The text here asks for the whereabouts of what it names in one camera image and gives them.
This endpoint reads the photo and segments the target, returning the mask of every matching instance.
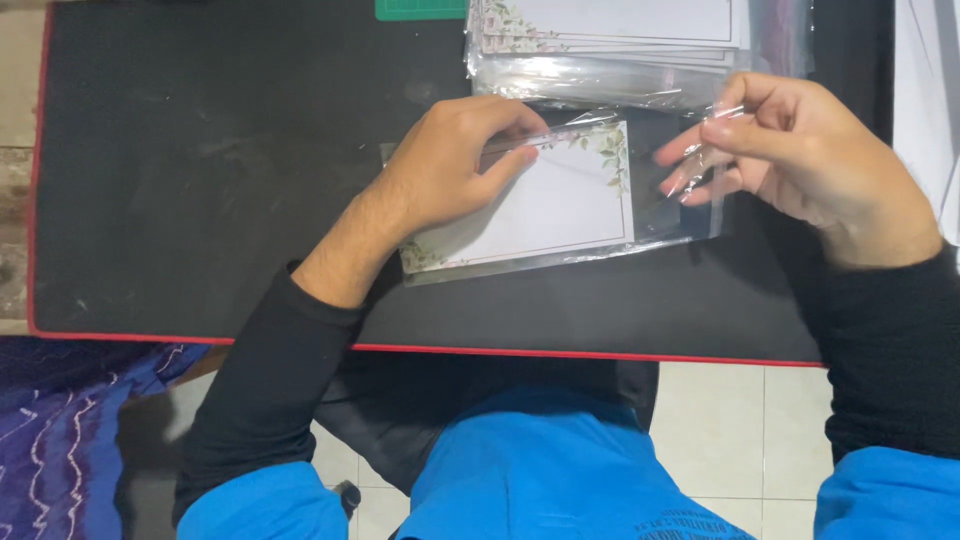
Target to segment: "blue patterned fabric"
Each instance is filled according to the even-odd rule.
[[[207,349],[0,339],[0,540],[119,539],[120,405],[162,392]]]

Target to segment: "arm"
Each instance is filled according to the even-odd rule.
[[[712,118],[671,142],[735,167],[689,190],[744,189],[815,227],[830,268],[818,344],[833,384],[827,421],[837,462],[821,489],[823,538],[947,537],[960,523],[960,278],[956,252],[894,152],[834,96],[806,81],[731,78]],[[686,184],[678,168],[662,186]]]
[[[183,538],[288,530],[313,536],[339,500],[303,462],[313,455],[313,411],[361,318],[386,258],[409,234],[482,208],[536,158],[520,147],[484,175],[487,140],[543,131],[543,120],[497,96],[434,106],[384,172],[358,195],[302,264],[274,278],[237,338],[183,443],[174,521]]]

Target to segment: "right hand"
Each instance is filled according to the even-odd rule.
[[[758,73],[737,73],[719,110],[743,105],[736,118],[712,117],[667,143],[660,165],[681,160],[704,143],[704,166],[735,167],[690,190],[685,205],[699,205],[740,189],[816,227],[834,262],[850,267],[905,266],[942,247],[936,218],[897,155],[820,85]],[[661,186],[685,184],[690,167]]]

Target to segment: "green cutting mat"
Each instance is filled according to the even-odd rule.
[[[374,2],[378,20],[462,19],[467,17],[467,0],[374,0]]]

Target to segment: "blue sleeve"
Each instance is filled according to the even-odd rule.
[[[340,496],[309,463],[274,465],[206,492],[183,515],[179,540],[347,538]]]
[[[847,454],[817,495],[817,540],[958,536],[960,460],[866,448]]]

